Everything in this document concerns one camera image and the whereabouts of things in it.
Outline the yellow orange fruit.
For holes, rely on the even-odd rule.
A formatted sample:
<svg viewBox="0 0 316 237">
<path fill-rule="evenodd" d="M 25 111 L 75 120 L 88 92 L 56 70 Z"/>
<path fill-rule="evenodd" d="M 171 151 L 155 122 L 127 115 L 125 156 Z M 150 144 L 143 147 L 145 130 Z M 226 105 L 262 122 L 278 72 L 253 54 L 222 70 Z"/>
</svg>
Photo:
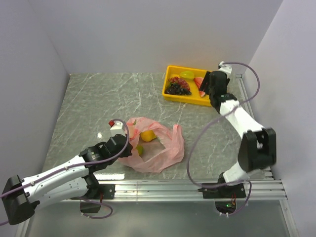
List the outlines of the yellow orange fruit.
<svg viewBox="0 0 316 237">
<path fill-rule="evenodd" d="M 140 134 L 140 137 L 144 142 L 151 142 L 157 138 L 155 133 L 152 130 L 147 130 L 145 132 L 142 132 Z"/>
</svg>

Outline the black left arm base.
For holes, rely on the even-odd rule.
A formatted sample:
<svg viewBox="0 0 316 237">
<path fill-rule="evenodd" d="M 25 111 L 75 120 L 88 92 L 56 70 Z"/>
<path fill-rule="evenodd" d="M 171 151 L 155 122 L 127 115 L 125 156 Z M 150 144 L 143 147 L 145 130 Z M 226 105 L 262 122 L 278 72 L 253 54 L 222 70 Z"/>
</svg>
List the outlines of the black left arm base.
<svg viewBox="0 0 316 237">
<path fill-rule="evenodd" d="M 110 216 L 113 209 L 106 205 L 105 200 L 113 200 L 115 195 L 115 184 L 88 184 L 87 191 L 81 195 L 70 198 L 70 200 L 80 201 L 80 211 L 86 217 L 89 214 L 96 214 L 101 210 L 101 206 L 108 207 Z"/>
</svg>

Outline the pink plastic bag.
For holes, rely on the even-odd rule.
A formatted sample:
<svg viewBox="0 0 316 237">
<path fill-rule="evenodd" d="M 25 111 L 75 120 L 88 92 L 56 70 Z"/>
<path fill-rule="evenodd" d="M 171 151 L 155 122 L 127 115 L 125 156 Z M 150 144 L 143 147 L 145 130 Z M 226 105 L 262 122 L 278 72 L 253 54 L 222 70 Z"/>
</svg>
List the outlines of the pink plastic bag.
<svg viewBox="0 0 316 237">
<path fill-rule="evenodd" d="M 160 173 L 164 169 L 179 163 L 184 157 L 184 139 L 182 127 L 178 124 L 168 128 L 157 121 L 145 117 L 130 118 L 127 122 L 130 133 L 132 155 L 119 158 L 118 161 L 141 173 Z M 156 139 L 144 142 L 140 134 L 152 130 Z M 142 156 L 138 155 L 137 145 L 144 147 Z"/>
</svg>

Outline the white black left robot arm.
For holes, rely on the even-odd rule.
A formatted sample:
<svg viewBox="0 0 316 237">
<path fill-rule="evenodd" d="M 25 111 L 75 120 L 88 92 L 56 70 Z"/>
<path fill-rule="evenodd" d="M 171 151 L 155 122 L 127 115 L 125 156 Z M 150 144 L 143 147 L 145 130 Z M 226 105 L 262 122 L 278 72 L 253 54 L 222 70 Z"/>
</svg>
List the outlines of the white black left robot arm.
<svg viewBox="0 0 316 237">
<path fill-rule="evenodd" d="M 129 136 L 116 134 L 56 168 L 26 178 L 10 177 L 0 196 L 7 222 L 20 224 L 36 210 L 65 199 L 99 198 L 101 188 L 94 173 L 130 156 L 131 151 Z"/>
</svg>

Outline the green apple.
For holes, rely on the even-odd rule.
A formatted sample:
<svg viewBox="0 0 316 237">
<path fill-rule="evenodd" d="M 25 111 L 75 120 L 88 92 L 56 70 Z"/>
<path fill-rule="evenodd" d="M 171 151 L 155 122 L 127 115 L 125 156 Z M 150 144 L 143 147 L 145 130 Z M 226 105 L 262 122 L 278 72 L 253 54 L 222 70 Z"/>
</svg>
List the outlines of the green apple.
<svg viewBox="0 0 316 237">
<path fill-rule="evenodd" d="M 144 153 L 144 147 L 143 147 L 142 145 L 137 145 L 137 146 L 136 146 L 136 150 L 137 150 L 139 156 L 142 156 L 142 155 L 143 155 L 143 153 Z"/>
</svg>

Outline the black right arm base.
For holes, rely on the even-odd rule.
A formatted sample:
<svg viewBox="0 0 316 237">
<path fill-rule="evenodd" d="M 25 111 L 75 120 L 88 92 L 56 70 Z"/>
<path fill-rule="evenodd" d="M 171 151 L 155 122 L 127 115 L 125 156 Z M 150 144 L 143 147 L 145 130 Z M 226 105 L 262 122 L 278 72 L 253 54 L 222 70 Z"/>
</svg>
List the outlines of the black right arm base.
<svg viewBox="0 0 316 237">
<path fill-rule="evenodd" d="M 199 188 L 198 191 L 202 192 L 202 197 L 204 199 L 214 199 L 216 210 L 219 214 L 225 214 L 226 216 L 233 215 L 240 211 L 245 207 L 250 198 L 250 193 L 246 195 L 245 187 L 242 183 L 216 188 L 202 187 Z M 245 198 L 245 203 L 240 209 L 237 209 L 238 198 Z"/>
</svg>

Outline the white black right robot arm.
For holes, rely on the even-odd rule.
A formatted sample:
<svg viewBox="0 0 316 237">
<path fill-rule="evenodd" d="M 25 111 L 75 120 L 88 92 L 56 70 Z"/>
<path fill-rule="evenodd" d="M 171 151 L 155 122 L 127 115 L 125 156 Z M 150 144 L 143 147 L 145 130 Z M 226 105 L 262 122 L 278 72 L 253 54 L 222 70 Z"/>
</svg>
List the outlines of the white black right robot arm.
<svg viewBox="0 0 316 237">
<path fill-rule="evenodd" d="M 217 191 L 229 197 L 238 181 L 243 181 L 255 171 L 272 166 L 277 161 L 276 132 L 265 128 L 241 106 L 241 102 L 228 92 L 230 79 L 222 71 L 207 72 L 200 91 L 209 95 L 210 104 L 232 125 L 241 138 L 237 162 L 219 177 Z"/>
</svg>

